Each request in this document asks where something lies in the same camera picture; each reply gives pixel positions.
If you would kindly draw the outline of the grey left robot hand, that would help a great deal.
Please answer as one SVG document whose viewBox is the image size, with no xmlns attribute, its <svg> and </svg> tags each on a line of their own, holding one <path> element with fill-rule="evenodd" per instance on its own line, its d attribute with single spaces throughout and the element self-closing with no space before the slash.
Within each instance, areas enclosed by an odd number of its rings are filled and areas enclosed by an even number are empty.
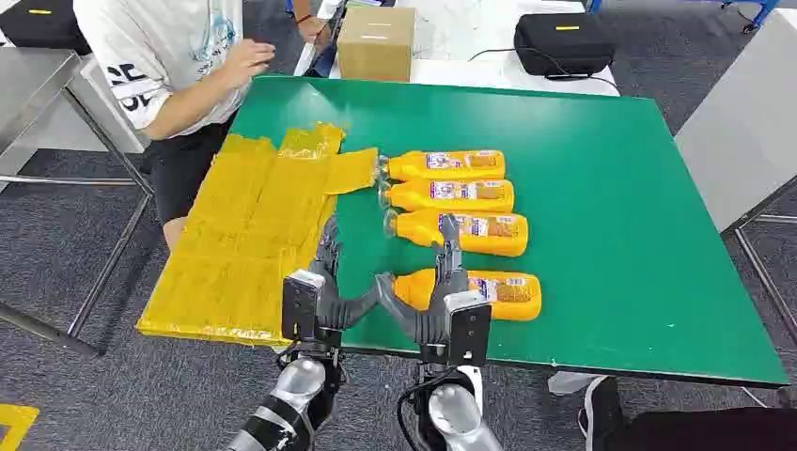
<svg viewBox="0 0 797 451">
<path fill-rule="evenodd" d="M 337 216 L 334 213 L 321 232 L 316 256 L 308 269 L 324 278 L 324 287 L 316 307 L 319 326 L 344 331 L 353 327 L 379 300 L 376 282 L 357 297 L 341 297 L 337 285 L 337 273 L 342 243 L 338 238 Z"/>
</svg>

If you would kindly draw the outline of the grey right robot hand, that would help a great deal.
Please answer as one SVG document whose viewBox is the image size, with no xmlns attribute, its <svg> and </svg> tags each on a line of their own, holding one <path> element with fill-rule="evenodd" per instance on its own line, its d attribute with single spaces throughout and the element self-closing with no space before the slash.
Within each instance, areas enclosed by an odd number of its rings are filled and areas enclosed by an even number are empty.
<svg viewBox="0 0 797 451">
<path fill-rule="evenodd" d="M 375 276 L 379 304 L 401 327 L 404 334 L 418 345 L 444 344 L 449 340 L 445 297 L 468 290 L 468 277 L 461 265 L 460 226 L 449 213 L 443 216 L 441 243 L 434 242 L 435 268 L 429 306 L 419 311 L 398 298 L 392 289 L 389 272 Z"/>
</svg>

